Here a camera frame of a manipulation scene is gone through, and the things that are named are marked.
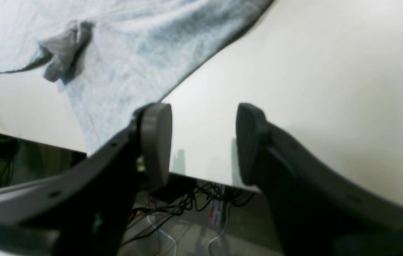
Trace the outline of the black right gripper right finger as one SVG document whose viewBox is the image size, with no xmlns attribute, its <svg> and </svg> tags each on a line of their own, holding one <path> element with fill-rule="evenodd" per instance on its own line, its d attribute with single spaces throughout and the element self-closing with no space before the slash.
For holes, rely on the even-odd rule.
<svg viewBox="0 0 403 256">
<path fill-rule="evenodd" d="M 252 104 L 239 104 L 236 134 L 242 182 L 267 199 L 286 256 L 403 256 L 403 207 L 335 173 Z"/>
</svg>

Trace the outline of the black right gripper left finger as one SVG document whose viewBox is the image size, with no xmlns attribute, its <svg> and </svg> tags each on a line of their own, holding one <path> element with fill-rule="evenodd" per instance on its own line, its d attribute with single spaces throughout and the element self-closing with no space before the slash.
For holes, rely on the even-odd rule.
<svg viewBox="0 0 403 256">
<path fill-rule="evenodd" d="M 170 104 L 147 104 L 71 170 L 0 202 L 0 251 L 115 256 L 141 185 L 168 181 L 172 124 Z"/>
</svg>

